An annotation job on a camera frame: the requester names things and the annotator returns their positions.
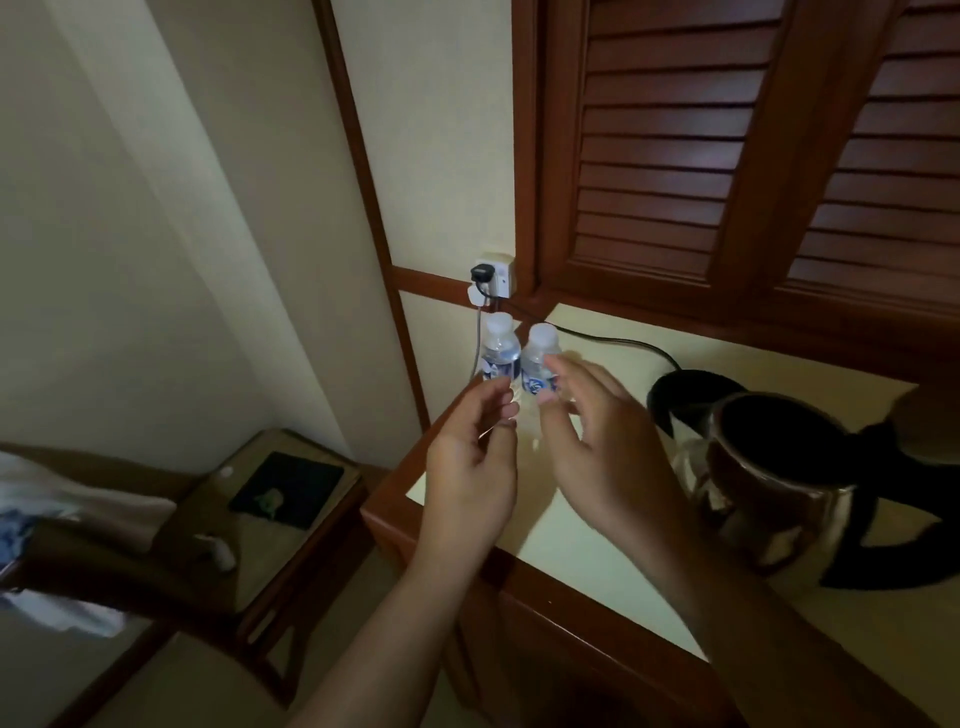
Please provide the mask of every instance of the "plastic bottle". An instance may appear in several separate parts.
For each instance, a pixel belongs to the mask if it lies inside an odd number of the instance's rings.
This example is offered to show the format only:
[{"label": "plastic bottle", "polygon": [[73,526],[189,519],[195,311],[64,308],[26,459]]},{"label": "plastic bottle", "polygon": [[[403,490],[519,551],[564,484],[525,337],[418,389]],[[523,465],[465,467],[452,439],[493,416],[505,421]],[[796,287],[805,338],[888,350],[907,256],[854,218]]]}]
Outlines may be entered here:
[{"label": "plastic bottle", "polygon": [[487,317],[480,348],[480,370],[484,379],[508,376],[513,380],[520,373],[520,340],[514,333],[513,317],[505,311]]},{"label": "plastic bottle", "polygon": [[527,345],[520,357],[520,371],[523,389],[535,395],[541,389],[556,390],[554,374],[543,365],[543,358],[549,353],[560,353],[560,339],[552,324],[533,324]]}]

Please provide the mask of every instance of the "desk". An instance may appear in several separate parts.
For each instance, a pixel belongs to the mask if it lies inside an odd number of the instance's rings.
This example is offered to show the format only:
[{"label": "desk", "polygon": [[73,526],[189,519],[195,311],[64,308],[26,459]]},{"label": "desk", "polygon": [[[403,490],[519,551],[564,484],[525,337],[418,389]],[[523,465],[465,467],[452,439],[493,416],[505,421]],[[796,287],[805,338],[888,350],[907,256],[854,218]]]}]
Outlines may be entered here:
[{"label": "desk", "polygon": [[[893,399],[910,387],[566,305],[548,320],[649,341],[686,368],[708,369],[752,390],[810,402],[850,429],[881,420]],[[635,348],[567,334],[561,334],[561,345],[606,366],[641,401],[669,370],[656,355]],[[728,722],[735,710],[683,623],[556,489],[537,446],[535,417],[529,406],[518,417],[515,516],[471,591],[448,650],[447,667],[462,699],[498,724],[548,720],[551,710],[544,703],[550,701],[557,701],[554,712],[562,717],[571,718],[570,706],[577,703],[588,706],[594,719],[604,716],[605,724],[617,724],[630,711],[666,724]],[[365,507],[375,538],[401,566],[416,543],[423,457],[441,423]],[[895,540],[923,523],[912,509],[884,508],[871,538]],[[960,579],[903,593],[815,590],[797,606],[932,716],[945,724],[960,717],[955,708],[951,711],[956,701],[947,669],[960,666],[960,647],[955,639],[936,637],[943,629],[956,635],[960,627]]]}]

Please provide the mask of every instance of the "cream tabletop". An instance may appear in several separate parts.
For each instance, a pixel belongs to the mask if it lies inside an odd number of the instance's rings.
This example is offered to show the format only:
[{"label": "cream tabletop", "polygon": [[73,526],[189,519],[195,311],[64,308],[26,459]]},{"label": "cream tabletop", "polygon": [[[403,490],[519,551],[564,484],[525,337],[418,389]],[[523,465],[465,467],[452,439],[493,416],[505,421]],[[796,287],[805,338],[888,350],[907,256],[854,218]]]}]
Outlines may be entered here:
[{"label": "cream tabletop", "polygon": [[[847,428],[882,420],[911,385],[786,354],[558,306],[551,323],[600,336],[638,339],[670,352],[685,369],[729,376],[748,389],[777,392],[828,412]],[[565,352],[603,364],[640,401],[670,366],[634,347],[590,342],[561,333]],[[609,542],[572,511],[557,490],[540,447],[536,405],[521,399],[517,507],[497,543],[531,566],[613,609],[683,649],[703,657],[680,618]],[[424,478],[408,497],[423,503]],[[896,543],[929,518],[881,502],[870,543]],[[960,725],[955,696],[960,671],[960,577],[901,592],[815,589],[795,601],[811,622],[844,645],[944,725]]]}]

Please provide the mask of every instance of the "blue patterned fabric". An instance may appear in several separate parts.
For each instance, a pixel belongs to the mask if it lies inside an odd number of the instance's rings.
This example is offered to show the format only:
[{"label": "blue patterned fabric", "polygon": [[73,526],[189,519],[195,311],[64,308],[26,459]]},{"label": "blue patterned fabric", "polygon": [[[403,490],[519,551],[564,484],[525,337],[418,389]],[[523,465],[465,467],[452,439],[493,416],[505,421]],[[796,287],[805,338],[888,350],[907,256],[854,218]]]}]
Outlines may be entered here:
[{"label": "blue patterned fabric", "polygon": [[34,535],[36,518],[19,511],[0,513],[0,569],[20,558]]}]

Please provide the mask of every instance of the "power outlet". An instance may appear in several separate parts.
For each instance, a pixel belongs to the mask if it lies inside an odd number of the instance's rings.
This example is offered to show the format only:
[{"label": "power outlet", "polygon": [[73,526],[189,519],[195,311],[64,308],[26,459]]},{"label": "power outlet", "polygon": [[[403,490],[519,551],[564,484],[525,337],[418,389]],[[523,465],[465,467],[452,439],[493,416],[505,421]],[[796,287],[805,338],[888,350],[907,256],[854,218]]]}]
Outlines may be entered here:
[{"label": "power outlet", "polygon": [[488,293],[495,298],[509,299],[516,290],[514,277],[514,257],[505,253],[484,253],[476,263],[490,263],[493,266],[493,280]]}]

